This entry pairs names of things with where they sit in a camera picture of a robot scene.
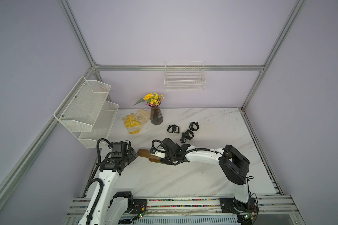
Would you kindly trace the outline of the purple glass vase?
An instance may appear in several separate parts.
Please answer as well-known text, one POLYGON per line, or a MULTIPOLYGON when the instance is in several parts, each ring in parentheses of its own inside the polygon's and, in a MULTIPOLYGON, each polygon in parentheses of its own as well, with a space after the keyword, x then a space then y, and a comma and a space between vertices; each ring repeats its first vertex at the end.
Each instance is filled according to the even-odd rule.
POLYGON ((160 106, 150 107, 150 121, 154 125, 160 125, 163 122, 163 116, 161 113, 160 106))

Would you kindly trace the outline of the yellow white work glove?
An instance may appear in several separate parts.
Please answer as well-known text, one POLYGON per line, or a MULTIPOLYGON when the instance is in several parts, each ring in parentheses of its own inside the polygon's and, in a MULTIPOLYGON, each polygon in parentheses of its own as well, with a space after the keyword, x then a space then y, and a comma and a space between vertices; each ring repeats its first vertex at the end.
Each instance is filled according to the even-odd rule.
POLYGON ((129 134, 137 134, 140 132, 141 123, 136 120, 133 113, 126 115, 122 118, 122 121, 124 122, 129 134))

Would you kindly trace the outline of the wooden watch stand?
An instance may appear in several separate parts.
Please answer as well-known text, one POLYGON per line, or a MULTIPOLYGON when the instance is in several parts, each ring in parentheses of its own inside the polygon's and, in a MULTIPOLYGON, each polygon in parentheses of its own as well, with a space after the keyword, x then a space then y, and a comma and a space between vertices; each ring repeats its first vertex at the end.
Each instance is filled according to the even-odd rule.
POLYGON ((161 163, 161 158, 150 154, 150 150, 139 149, 137 152, 138 156, 148 158, 150 162, 161 163))

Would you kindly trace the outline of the black watch middle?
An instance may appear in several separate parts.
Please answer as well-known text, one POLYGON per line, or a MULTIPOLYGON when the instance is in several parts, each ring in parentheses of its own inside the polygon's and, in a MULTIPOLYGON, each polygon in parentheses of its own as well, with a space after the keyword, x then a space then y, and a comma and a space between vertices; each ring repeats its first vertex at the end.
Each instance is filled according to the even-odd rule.
POLYGON ((187 140, 192 140, 194 138, 194 133, 190 129, 183 132, 180 138, 181 143, 185 143, 187 140))

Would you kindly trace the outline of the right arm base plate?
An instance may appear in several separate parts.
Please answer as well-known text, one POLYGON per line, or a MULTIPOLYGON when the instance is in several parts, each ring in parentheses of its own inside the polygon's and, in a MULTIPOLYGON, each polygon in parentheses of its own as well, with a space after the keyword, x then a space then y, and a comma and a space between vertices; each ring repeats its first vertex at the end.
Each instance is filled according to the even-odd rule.
POLYGON ((250 213, 259 212, 258 208, 258 202, 255 198, 250 197, 249 201, 246 203, 243 203, 239 200, 236 200, 235 198, 220 198, 220 206, 222 213, 232 213, 239 215, 241 213, 250 213))

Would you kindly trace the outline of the black watch left pair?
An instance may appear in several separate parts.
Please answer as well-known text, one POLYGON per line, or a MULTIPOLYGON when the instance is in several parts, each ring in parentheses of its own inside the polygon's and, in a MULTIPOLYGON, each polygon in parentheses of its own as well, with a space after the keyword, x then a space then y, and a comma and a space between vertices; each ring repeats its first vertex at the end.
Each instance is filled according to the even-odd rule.
POLYGON ((170 134, 173 134, 173 133, 179 134, 181 132, 181 129, 177 125, 169 125, 167 128, 167 132, 170 134))

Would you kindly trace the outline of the yellow artificial flowers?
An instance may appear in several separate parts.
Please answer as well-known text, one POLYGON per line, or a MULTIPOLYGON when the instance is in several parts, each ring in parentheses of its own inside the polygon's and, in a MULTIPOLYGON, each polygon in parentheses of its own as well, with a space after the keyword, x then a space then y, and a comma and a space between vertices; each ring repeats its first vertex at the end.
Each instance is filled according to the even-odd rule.
POLYGON ((147 106, 155 107, 155 106, 159 106, 164 99, 165 97, 162 94, 158 94, 154 92, 154 93, 149 93, 145 97, 139 99, 134 105, 145 102, 147 106))

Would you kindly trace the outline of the aluminium frame rail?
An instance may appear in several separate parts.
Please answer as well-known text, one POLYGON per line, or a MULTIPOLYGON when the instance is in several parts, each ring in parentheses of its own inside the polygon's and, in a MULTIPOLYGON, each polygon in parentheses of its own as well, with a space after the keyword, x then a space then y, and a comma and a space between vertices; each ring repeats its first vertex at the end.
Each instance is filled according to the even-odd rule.
POLYGON ((264 65, 97 65, 97 71, 263 71, 264 65))

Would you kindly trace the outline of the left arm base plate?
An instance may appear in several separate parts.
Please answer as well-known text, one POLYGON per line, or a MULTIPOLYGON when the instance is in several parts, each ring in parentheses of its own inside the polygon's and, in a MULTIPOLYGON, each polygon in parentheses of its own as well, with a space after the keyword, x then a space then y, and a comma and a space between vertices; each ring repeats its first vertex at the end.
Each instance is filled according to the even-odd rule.
POLYGON ((147 199, 134 199, 130 215, 137 215, 147 209, 147 199))

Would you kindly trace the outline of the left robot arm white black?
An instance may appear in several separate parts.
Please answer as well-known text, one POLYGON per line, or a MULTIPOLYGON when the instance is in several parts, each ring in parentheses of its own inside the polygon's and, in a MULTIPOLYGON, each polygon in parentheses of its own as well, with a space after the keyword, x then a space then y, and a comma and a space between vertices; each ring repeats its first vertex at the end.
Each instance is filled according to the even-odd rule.
POLYGON ((96 143, 98 163, 94 169, 97 178, 88 184, 96 184, 94 195, 78 222, 79 225, 118 225, 121 217, 132 211, 133 195, 130 191, 114 192, 122 171, 137 157, 136 151, 128 140, 110 142, 101 138, 96 143))

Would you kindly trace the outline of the white mesh lower shelf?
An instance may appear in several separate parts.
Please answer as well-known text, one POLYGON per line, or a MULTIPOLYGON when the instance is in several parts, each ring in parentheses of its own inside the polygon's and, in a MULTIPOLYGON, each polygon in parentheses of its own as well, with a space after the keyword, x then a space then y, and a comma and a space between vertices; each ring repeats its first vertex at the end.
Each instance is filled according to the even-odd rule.
POLYGON ((87 149, 95 149, 97 141, 101 138, 108 139, 113 126, 119 105, 113 102, 105 101, 100 110, 94 127, 89 133, 81 133, 79 141, 87 149))

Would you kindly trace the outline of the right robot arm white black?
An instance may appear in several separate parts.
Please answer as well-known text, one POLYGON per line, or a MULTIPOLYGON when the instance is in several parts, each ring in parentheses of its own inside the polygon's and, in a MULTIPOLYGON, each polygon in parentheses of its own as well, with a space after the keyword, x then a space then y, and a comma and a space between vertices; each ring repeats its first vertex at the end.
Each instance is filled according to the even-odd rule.
POLYGON ((219 149, 195 147, 189 144, 178 145, 171 139, 153 140, 150 154, 160 158, 166 165, 178 166, 184 162, 201 162, 219 166, 229 182, 233 184, 233 199, 223 207, 233 214, 240 214, 252 209, 252 193, 248 176, 250 161, 234 146, 226 145, 219 149))

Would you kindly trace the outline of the black digital watch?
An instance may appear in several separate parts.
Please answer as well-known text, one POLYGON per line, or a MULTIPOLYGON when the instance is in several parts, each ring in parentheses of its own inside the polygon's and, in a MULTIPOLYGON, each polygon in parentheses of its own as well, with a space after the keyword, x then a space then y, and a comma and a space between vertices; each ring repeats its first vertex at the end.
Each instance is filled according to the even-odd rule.
POLYGON ((189 125, 189 129, 191 131, 198 131, 200 128, 199 123, 198 122, 191 122, 189 125))

